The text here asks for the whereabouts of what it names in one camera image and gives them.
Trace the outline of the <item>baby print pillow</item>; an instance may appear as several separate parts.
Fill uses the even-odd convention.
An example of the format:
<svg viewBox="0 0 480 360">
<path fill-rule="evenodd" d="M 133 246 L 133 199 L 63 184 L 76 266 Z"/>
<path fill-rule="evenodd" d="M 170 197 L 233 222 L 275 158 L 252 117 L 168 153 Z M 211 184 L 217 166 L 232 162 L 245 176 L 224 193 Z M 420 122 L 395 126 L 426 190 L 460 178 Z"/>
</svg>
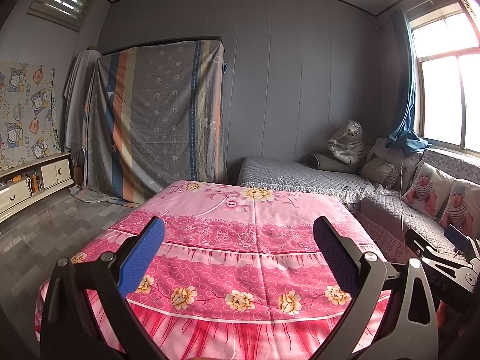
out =
<svg viewBox="0 0 480 360">
<path fill-rule="evenodd" d="M 451 224 L 465 236 L 479 237 L 479 205 L 479 185 L 467 180 L 455 180 L 442 213 L 440 226 L 446 228 Z"/>
<path fill-rule="evenodd" d="M 434 219 L 446 203 L 454 178 L 430 164 L 423 163 L 402 201 Z"/>
</svg>

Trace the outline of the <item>blue curtain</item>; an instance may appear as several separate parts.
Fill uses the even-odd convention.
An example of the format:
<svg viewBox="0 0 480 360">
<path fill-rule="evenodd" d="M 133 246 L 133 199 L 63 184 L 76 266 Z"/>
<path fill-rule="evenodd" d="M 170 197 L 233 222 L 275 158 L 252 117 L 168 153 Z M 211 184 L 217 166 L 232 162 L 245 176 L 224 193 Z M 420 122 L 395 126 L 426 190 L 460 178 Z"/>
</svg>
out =
<svg viewBox="0 0 480 360">
<path fill-rule="evenodd" d="M 391 14 L 400 61 L 400 80 L 391 132 L 385 146 L 411 156 L 431 147 L 414 132 L 416 114 L 416 51 L 408 16 L 403 10 Z"/>
</svg>

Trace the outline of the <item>grey satin cushion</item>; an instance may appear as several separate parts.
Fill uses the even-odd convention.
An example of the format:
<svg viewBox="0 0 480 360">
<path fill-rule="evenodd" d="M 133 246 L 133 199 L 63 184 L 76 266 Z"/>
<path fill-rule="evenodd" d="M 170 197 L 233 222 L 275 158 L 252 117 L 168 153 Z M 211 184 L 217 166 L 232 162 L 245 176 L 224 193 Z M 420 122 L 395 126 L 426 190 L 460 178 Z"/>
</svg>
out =
<svg viewBox="0 0 480 360">
<path fill-rule="evenodd" d="M 399 179 L 400 170 L 400 167 L 375 157 L 360 169 L 360 175 L 373 184 L 380 184 L 383 188 L 390 189 Z"/>
</svg>

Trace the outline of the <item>grey quilted corner sofa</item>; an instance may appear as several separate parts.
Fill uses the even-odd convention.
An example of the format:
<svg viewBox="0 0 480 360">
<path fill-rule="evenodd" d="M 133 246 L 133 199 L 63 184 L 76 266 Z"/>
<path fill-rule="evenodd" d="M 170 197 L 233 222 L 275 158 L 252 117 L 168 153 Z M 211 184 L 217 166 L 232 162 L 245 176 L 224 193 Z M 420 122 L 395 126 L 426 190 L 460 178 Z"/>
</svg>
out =
<svg viewBox="0 0 480 360">
<path fill-rule="evenodd" d="M 390 189 L 371 183 L 360 172 L 326 172 L 303 163 L 262 157 L 244 158 L 238 185 L 337 197 L 354 214 L 387 259 L 394 263 L 402 263 L 411 255 L 405 242 L 409 229 L 423 236 L 440 253 L 455 256 L 456 248 L 444 236 L 444 228 L 440 226 L 447 202 L 438 216 L 431 219 L 403 202 L 402 196 L 424 163 L 447 173 L 454 181 L 467 180 L 476 185 L 479 185 L 479 167 L 436 149 L 405 156 L 401 150 L 387 148 L 383 138 L 377 139 L 363 166 L 375 157 L 401 168 L 399 179 Z"/>
</svg>

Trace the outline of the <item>grey hanging garment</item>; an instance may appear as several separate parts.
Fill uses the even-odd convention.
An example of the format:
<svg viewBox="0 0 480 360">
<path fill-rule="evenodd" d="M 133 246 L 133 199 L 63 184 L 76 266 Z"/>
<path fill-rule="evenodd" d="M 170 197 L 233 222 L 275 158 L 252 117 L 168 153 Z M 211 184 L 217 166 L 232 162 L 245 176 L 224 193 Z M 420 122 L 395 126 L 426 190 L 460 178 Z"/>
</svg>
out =
<svg viewBox="0 0 480 360">
<path fill-rule="evenodd" d="M 83 150 L 81 133 L 85 115 L 86 98 L 89 84 L 94 74 L 96 61 L 101 53 L 89 47 L 76 57 L 64 90 L 66 100 L 65 150 L 71 154 L 72 166 L 81 167 Z"/>
</svg>

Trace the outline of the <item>grey bolster cushion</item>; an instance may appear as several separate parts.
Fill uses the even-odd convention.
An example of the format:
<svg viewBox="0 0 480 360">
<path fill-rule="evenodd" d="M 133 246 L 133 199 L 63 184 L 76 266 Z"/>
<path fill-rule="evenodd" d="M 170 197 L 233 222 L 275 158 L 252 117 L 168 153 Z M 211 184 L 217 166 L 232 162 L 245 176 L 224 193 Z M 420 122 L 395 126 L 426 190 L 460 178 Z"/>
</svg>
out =
<svg viewBox="0 0 480 360">
<path fill-rule="evenodd" d="M 331 154 L 310 154 L 310 161 L 312 167 L 321 171 L 350 174 L 358 174 L 360 172 L 359 165 L 344 163 Z"/>
</svg>

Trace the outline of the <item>window blind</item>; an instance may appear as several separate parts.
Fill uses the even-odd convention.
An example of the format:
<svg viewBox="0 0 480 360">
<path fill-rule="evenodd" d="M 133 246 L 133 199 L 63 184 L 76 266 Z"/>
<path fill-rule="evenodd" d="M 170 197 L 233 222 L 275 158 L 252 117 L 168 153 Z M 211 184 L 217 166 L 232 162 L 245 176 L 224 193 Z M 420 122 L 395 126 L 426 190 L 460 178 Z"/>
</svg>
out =
<svg viewBox="0 0 480 360">
<path fill-rule="evenodd" d="M 27 14 L 79 32 L 94 0 L 33 0 Z"/>
</svg>

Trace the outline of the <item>right baby print pillow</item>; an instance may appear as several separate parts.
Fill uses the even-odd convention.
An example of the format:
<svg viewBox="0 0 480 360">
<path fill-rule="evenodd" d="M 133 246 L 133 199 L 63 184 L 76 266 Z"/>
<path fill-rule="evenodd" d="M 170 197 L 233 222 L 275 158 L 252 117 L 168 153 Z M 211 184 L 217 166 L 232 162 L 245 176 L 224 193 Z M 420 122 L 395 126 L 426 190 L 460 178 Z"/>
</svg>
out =
<svg viewBox="0 0 480 360">
<path fill-rule="evenodd" d="M 479 185 L 467 180 L 455 180 L 442 213 L 440 226 L 446 228 L 451 224 L 465 236 L 479 237 L 479 205 Z"/>
</svg>

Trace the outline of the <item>white tv cabinet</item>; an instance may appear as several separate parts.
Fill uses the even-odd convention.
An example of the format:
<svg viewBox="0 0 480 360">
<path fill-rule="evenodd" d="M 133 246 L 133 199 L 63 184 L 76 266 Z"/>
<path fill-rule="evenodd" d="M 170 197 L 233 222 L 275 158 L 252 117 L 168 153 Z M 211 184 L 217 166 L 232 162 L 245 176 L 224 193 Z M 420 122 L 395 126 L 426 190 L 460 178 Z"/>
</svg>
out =
<svg viewBox="0 0 480 360">
<path fill-rule="evenodd" d="M 1 170 L 1 222 L 73 184 L 70 153 Z"/>
</svg>

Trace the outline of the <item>striped sheet covered wardrobe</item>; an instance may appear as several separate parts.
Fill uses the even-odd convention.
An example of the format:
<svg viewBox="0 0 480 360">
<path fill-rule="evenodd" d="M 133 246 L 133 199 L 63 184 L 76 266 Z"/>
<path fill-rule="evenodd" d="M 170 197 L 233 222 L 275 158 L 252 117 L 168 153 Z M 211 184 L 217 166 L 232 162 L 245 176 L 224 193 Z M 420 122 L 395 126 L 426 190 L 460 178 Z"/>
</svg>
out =
<svg viewBox="0 0 480 360">
<path fill-rule="evenodd" d="M 224 56 L 215 37 L 96 58 L 80 101 L 76 195 L 139 205 L 178 180 L 224 182 Z"/>
</svg>

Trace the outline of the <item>pink floral table cloth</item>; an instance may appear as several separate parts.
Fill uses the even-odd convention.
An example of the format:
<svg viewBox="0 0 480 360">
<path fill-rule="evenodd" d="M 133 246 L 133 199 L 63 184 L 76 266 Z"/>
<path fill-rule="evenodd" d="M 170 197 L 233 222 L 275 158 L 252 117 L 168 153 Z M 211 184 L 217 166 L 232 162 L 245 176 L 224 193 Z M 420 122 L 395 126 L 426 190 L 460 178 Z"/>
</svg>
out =
<svg viewBox="0 0 480 360">
<path fill-rule="evenodd" d="M 159 217 L 164 241 L 127 300 L 170 359 L 308 359 L 351 300 L 314 241 L 320 216 L 377 252 L 334 197 L 177 181 L 72 262 L 117 250 Z"/>
</svg>

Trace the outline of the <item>left baby print pillow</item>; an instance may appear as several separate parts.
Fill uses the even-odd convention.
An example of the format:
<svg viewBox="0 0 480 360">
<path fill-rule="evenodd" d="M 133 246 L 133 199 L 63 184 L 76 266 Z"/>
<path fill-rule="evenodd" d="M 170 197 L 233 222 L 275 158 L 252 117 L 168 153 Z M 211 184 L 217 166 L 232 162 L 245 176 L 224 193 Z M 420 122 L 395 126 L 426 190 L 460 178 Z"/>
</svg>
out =
<svg viewBox="0 0 480 360">
<path fill-rule="evenodd" d="M 402 201 L 434 219 L 446 203 L 454 178 L 430 164 L 423 163 Z"/>
</svg>

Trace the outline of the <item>window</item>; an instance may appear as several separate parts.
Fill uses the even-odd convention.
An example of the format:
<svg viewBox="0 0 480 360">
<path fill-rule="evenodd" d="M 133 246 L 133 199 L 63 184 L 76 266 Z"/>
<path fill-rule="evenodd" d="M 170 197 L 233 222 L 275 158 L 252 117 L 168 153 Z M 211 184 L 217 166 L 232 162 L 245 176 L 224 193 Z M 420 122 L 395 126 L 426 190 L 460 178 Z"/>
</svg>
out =
<svg viewBox="0 0 480 360">
<path fill-rule="evenodd" d="M 416 130 L 431 144 L 479 154 L 479 38 L 459 3 L 410 21 Z"/>
</svg>

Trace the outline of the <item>cartoon wall sticker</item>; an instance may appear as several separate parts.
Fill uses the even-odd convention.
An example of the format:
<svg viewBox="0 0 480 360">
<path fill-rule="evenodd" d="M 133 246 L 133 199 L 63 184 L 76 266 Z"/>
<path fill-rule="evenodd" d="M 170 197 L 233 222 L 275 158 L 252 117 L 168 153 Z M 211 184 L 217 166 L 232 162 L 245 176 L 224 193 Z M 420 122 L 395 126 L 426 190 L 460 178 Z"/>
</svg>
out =
<svg viewBox="0 0 480 360">
<path fill-rule="evenodd" d="M 55 69 L 1 63 L 1 170 L 58 154 Z"/>
</svg>

